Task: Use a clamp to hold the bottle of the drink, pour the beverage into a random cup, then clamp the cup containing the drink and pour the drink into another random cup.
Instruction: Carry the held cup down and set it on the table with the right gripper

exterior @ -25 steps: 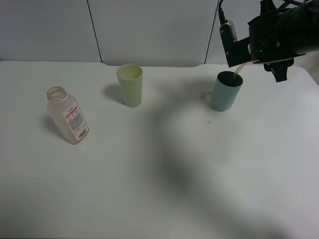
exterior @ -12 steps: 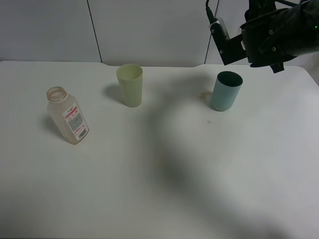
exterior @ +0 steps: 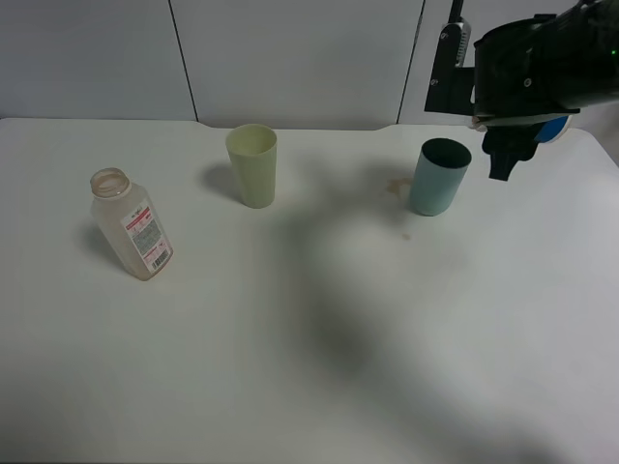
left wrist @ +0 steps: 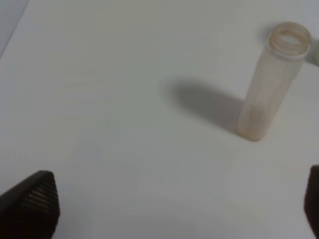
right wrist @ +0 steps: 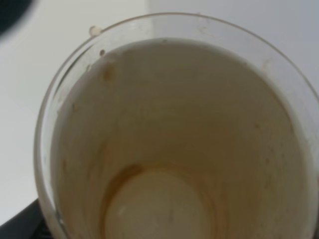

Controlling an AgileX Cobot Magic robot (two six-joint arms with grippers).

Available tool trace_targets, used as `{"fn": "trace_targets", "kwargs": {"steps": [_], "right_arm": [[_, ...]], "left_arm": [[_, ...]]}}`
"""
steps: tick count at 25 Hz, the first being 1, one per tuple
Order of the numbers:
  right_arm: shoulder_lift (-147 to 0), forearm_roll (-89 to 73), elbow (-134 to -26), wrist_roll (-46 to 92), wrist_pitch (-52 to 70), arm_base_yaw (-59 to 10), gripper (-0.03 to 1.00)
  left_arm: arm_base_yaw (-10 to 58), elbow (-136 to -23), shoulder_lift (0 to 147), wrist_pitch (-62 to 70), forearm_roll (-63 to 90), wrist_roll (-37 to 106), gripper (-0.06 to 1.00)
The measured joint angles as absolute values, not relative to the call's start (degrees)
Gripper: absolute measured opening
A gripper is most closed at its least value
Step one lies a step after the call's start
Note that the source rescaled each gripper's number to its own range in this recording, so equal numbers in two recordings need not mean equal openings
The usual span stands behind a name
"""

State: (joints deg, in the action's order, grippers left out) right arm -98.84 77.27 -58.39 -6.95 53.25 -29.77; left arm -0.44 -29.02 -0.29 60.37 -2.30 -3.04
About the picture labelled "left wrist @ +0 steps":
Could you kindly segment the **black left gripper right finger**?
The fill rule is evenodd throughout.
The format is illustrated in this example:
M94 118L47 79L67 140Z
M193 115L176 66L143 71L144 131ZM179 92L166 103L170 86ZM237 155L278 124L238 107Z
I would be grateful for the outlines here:
M307 221L315 235L319 238L319 166L313 165L310 169L307 189L304 199L304 211Z

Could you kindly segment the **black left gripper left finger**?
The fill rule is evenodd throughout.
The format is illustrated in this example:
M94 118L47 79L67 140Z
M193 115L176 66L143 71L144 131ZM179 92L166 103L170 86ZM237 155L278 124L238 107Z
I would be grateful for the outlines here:
M40 170L0 196L2 239L50 239L60 217L54 174Z

